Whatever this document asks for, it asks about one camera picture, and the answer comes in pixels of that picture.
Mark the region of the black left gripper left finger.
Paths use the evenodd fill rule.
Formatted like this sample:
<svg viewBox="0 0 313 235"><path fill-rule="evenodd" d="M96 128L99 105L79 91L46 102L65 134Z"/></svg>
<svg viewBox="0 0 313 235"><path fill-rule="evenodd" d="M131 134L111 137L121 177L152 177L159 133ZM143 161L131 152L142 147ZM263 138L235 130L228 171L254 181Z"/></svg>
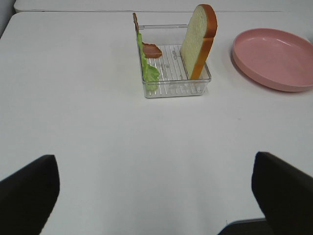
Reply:
<svg viewBox="0 0 313 235"><path fill-rule="evenodd" d="M60 192L54 155L44 155L0 182L0 233L39 235Z"/></svg>

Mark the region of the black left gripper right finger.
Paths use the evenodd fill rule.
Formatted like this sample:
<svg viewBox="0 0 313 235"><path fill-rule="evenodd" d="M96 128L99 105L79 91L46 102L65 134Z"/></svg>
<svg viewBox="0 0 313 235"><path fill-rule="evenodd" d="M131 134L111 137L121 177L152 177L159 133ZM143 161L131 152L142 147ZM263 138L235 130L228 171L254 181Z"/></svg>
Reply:
<svg viewBox="0 0 313 235"><path fill-rule="evenodd" d="M313 233L313 179L269 152L255 156L251 188L276 235Z"/></svg>

